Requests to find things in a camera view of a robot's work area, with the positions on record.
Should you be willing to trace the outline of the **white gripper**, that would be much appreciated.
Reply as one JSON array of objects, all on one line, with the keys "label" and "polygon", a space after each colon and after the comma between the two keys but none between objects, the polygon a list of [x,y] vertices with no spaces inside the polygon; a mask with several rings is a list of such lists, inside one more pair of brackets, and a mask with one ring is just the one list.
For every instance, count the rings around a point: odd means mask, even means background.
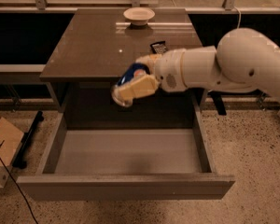
[{"label": "white gripper", "polygon": [[122,101],[132,101],[155,93],[161,88],[167,92],[184,91],[187,87],[182,76],[182,62],[185,49],[174,49],[164,54],[149,54],[135,61],[148,67],[149,73],[142,75],[116,88],[116,95]]}]

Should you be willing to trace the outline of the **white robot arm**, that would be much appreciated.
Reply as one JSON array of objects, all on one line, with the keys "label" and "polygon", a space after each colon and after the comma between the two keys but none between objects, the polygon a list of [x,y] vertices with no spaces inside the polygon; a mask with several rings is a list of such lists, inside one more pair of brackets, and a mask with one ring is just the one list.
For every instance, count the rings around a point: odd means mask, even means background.
[{"label": "white robot arm", "polygon": [[138,58],[117,85],[112,98],[130,106],[136,98],[203,88],[209,91],[263,91],[280,104],[280,48],[249,28],[226,33],[217,46],[172,49]]}]

